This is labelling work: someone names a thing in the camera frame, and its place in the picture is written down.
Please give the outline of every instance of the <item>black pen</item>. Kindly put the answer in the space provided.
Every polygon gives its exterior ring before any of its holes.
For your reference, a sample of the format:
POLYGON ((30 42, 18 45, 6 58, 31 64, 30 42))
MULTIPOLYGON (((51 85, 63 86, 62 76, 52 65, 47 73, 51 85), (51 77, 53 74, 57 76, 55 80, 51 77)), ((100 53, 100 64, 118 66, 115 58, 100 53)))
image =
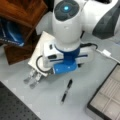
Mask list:
POLYGON ((65 98, 66 98, 66 96, 67 96, 67 94, 68 94, 68 90, 71 88, 72 83, 73 83, 73 81, 72 81, 72 79, 71 79, 71 80, 69 81, 69 83, 68 83, 68 85, 67 85, 67 89, 66 89, 66 91, 65 91, 65 93, 64 93, 64 95, 63 95, 63 97, 62 97, 61 104, 64 103, 65 98))

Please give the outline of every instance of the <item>table surface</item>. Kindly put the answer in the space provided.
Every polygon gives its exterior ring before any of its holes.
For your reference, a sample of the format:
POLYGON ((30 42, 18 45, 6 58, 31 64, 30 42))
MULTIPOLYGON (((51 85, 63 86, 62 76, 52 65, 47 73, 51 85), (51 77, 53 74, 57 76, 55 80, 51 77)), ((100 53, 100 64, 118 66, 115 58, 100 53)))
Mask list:
MULTIPOLYGON (((107 49, 113 57, 120 60, 120 46, 113 42, 119 40, 119 34, 104 41, 85 34, 82 41, 94 42, 98 44, 99 50, 107 49)), ((92 120, 86 115, 86 105, 116 65, 116 62, 95 53, 95 59, 80 69, 63 75, 51 75, 36 88, 30 89, 23 82, 30 71, 28 61, 9 66, 3 47, 0 47, 0 80, 42 120, 92 120), (71 78, 72 87, 61 105, 61 97, 71 78)))

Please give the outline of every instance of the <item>cable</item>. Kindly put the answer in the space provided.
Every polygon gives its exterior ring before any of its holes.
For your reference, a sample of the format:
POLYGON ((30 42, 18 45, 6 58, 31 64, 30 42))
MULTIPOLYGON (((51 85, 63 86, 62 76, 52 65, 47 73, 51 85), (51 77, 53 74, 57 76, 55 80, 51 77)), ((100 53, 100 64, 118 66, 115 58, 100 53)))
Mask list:
POLYGON ((112 60, 114 60, 114 61, 116 61, 117 63, 119 63, 120 64, 120 61, 119 60, 117 60, 117 59, 115 59, 115 58, 113 58, 112 56, 111 56, 111 53, 109 52, 109 51, 107 51, 106 49, 104 49, 103 51, 100 51, 100 50, 96 50, 98 53, 100 53, 101 55, 103 55, 103 56, 105 56, 105 57, 107 57, 107 58, 109 58, 109 59, 112 59, 112 60))
POLYGON ((94 43, 81 44, 81 45, 80 45, 80 48, 82 48, 82 47, 89 47, 89 46, 95 46, 96 49, 98 49, 98 45, 97 45, 97 44, 94 44, 94 43))
POLYGON ((97 44, 94 44, 94 43, 91 43, 93 46, 96 47, 96 49, 98 49, 98 45, 97 44))
POLYGON ((39 61, 39 59, 42 58, 42 57, 43 57, 43 56, 41 55, 41 56, 39 56, 39 57, 37 58, 37 60, 36 60, 36 67, 38 68, 38 70, 39 70, 40 72, 49 73, 50 70, 43 71, 43 70, 41 70, 41 68, 38 66, 38 61, 39 61))

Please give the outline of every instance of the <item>blue object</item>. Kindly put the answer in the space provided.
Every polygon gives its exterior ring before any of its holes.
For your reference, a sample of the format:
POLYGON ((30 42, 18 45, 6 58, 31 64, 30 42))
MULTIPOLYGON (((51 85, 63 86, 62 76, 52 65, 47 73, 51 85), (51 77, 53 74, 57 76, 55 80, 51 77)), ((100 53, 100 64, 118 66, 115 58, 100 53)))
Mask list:
POLYGON ((74 71, 77 68, 75 58, 77 58, 79 55, 80 47, 78 47, 76 50, 71 52, 63 52, 61 50, 59 51, 64 54, 64 59, 63 59, 63 62, 57 63, 53 66, 54 73, 61 74, 61 73, 74 71))
POLYGON ((77 68, 77 64, 75 61, 64 61, 62 63, 58 63, 54 65, 54 73, 61 74, 67 73, 70 71, 74 71, 77 68))
POLYGON ((64 7, 64 10, 65 10, 65 11, 68 11, 68 10, 69 10, 69 6, 65 6, 65 7, 64 7))
POLYGON ((15 22, 0 17, 0 41, 17 46, 24 45, 23 36, 15 22))

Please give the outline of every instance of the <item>white cable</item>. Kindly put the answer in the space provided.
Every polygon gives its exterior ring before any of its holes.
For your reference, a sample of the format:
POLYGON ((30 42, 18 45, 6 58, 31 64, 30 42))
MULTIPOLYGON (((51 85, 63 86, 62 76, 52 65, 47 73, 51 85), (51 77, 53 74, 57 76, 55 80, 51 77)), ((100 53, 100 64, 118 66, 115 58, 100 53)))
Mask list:
POLYGON ((117 59, 115 59, 115 58, 113 58, 113 57, 111 56, 111 53, 110 53, 109 51, 107 51, 106 49, 104 49, 103 51, 100 51, 100 50, 96 49, 96 51, 97 51, 98 53, 100 53, 101 55, 103 55, 103 56, 105 56, 105 57, 107 57, 107 58, 110 58, 110 59, 112 59, 112 60, 114 60, 115 62, 117 62, 117 63, 120 64, 120 61, 117 60, 117 59))

